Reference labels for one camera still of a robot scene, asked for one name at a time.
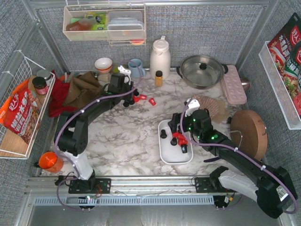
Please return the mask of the white storage tray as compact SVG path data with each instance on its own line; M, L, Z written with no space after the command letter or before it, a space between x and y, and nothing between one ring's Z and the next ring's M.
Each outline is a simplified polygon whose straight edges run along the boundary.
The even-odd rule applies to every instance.
M181 146L178 144L172 146L170 144L172 133L170 127L168 126L169 120L163 120L158 124L158 140L159 140L159 153L160 158L165 164L177 165L177 164L187 164L193 159L194 153L192 144L187 144L187 153L182 153ZM167 134L167 138L162 139L160 137L161 130L164 129Z

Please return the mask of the striped pink cloth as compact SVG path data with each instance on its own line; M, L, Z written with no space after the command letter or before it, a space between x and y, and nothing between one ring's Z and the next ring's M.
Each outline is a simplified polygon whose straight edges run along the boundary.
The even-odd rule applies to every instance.
M226 111L226 104L222 100L200 95L193 95L192 98L199 102L200 109L207 109L211 120L218 124L222 123L229 116L229 113Z

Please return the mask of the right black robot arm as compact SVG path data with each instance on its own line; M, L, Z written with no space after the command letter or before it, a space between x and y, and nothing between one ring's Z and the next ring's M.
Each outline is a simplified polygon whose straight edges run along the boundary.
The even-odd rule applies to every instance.
M215 130L206 110L195 110L191 115L174 113L167 123L172 133L182 130L198 138L195 143L216 157L223 159L245 174L258 188L255 199L261 210L271 218L298 210L298 195L289 172L283 167L273 168L241 152L231 140Z

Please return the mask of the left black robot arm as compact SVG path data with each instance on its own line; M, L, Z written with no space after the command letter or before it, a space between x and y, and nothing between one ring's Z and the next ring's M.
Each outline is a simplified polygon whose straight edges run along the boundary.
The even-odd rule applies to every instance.
M59 117L55 132L55 153L62 151L61 157L66 158L79 181L92 183L95 171L89 164L85 149L88 144L88 127L98 116L114 108L122 100L126 106L134 103L136 91L130 75L114 73L106 91L101 91L90 103L74 112L64 112Z

